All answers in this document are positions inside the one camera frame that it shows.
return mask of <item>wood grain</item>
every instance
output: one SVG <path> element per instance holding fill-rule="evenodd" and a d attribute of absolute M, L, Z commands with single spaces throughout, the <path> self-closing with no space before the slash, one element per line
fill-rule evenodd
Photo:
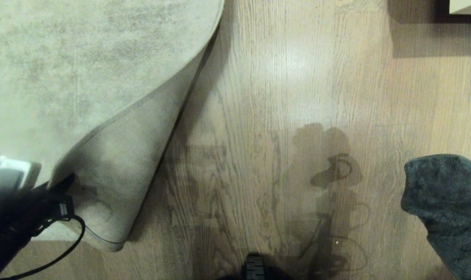
<path fill-rule="evenodd" d="M 256 251 L 296 279 L 454 279 L 399 202 L 410 158 L 471 159 L 471 21 L 415 2 L 227 0 L 130 241 L 32 279 L 214 280 Z"/>

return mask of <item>gray cloth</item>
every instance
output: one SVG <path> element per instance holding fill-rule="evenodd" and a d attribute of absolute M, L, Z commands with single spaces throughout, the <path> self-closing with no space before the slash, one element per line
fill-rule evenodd
<path fill-rule="evenodd" d="M 456 277 L 471 280 L 471 161 L 440 154 L 413 159 L 401 207 L 419 216 L 427 239 Z"/>

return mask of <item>black cable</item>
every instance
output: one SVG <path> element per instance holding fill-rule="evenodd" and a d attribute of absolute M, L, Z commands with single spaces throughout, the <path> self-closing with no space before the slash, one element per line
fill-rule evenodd
<path fill-rule="evenodd" d="M 75 219 L 81 225 L 81 234 L 80 234 L 80 236 L 75 241 L 75 243 L 73 243 L 73 245 L 71 247 L 69 247 L 68 250 L 66 250 L 66 252 L 64 252 L 62 255 L 60 255 L 59 257 L 54 259 L 52 262 L 49 262 L 45 266 L 40 266 L 38 269 L 33 269 L 31 271 L 28 271 L 28 272 L 25 272 L 25 273 L 22 273 L 22 274 L 18 274 L 18 275 L 11 276 L 11 277 L 8 277 L 8 278 L 2 278 L 0 280 L 17 280 L 17 279 L 25 278 L 25 277 L 30 276 L 30 275 L 34 275 L 35 273 L 38 273 L 40 271 L 43 271 L 43 270 L 53 266 L 54 264 L 59 262 L 61 259 L 64 259 L 67 255 L 69 255 L 69 253 L 71 253 L 76 248 L 78 243 L 80 243 L 81 239 L 83 238 L 83 235 L 85 234 L 85 221 L 77 215 L 62 216 L 58 221 L 62 221 L 63 219 Z"/>

